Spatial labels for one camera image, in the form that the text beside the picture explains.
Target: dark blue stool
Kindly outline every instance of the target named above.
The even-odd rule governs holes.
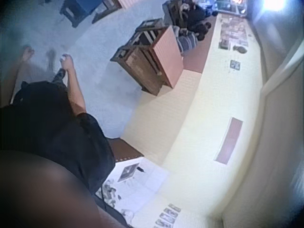
[[[89,16],[103,0],[65,0],[60,14],[65,15],[76,28],[81,21]]]

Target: person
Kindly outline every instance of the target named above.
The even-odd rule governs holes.
[[[194,49],[197,42],[202,41],[205,38],[203,33],[194,33],[188,31],[186,28],[181,29],[178,26],[173,26],[173,31],[179,46],[179,50],[182,54]]]
[[[94,195],[113,170],[115,159],[97,120],[86,111],[72,57],[64,55],[62,69],[52,82],[23,82],[10,104],[18,72],[33,54],[31,47],[25,48],[1,83],[0,155],[22,152],[48,159],[76,176]],[[65,72],[67,87],[63,84]],[[35,192],[44,189],[36,186]]]
[[[208,28],[206,28],[203,21],[211,15],[216,17],[218,12],[213,11],[212,6],[207,6],[204,9],[193,1],[187,1],[187,3],[181,5],[180,14],[182,19],[187,23],[189,31],[198,32],[199,30],[206,34],[210,26],[208,25]]]

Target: floor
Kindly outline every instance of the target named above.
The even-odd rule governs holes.
[[[232,47],[219,49],[222,21],[221,15],[218,16],[203,73],[184,70],[177,90],[156,99],[143,95],[134,112],[135,118],[124,131],[122,137],[128,143],[170,172],[159,196],[150,202],[141,217],[151,208],[159,207],[159,212],[164,206],[159,204],[160,199],[166,199],[199,218],[218,219],[232,195],[234,181],[242,178],[238,171],[250,149],[262,88],[260,48],[244,21],[247,53],[240,54]],[[241,63],[240,70],[230,68],[231,60]],[[190,94],[193,99],[188,97],[185,101],[184,97]],[[243,121],[243,125],[230,161],[224,165],[214,160],[231,117]],[[174,121],[175,126],[177,123],[180,126],[178,133],[176,128],[171,130]],[[149,219],[151,224],[158,216],[154,214]],[[134,221],[141,224],[139,217]]]
[[[92,14],[76,29],[59,14],[63,0],[15,0],[1,20],[1,74],[21,47],[30,44],[35,55],[24,70],[28,81],[51,80],[60,68],[60,56],[74,59],[87,111],[108,138],[120,137],[142,95],[137,83],[110,58],[143,20],[163,17],[165,0],[142,0],[95,24]],[[21,78],[15,91],[19,89]]]

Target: photograph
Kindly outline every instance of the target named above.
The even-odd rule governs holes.
[[[170,208],[172,208],[173,210],[175,210],[175,211],[177,211],[177,212],[180,212],[181,211],[181,209],[180,208],[178,208],[178,207],[176,207],[176,206],[174,206],[173,204],[169,204],[169,207]]]
[[[165,220],[167,222],[170,222],[172,224],[175,222],[175,218],[172,218],[171,216],[169,216],[169,215],[167,215],[165,213],[160,214],[160,217],[161,217],[161,219],[163,219],[163,220]]]
[[[163,210],[163,211],[166,212],[168,215],[174,217],[174,218],[176,218],[178,216],[177,212],[175,212],[175,211],[173,211],[169,208],[165,208],[165,210]]]
[[[139,165],[139,163],[134,164],[134,165],[129,165],[129,166],[125,167],[123,169],[122,175],[120,176],[118,182],[124,181],[124,180],[132,177],[133,174],[135,173],[136,168],[137,168],[138,165]]]
[[[155,223],[156,223],[156,225],[158,225],[160,227],[165,227],[165,228],[172,228],[173,227],[170,223],[164,222],[160,219],[158,219]]]

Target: black shirt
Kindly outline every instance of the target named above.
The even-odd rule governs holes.
[[[49,82],[28,84],[1,109],[1,150],[33,153],[56,162],[94,194],[115,166],[97,120],[73,114],[66,91]]]
[[[205,10],[199,5],[196,5],[195,9],[190,9],[190,11],[188,12],[187,29],[192,31],[191,28],[198,22],[204,20],[205,18]]]

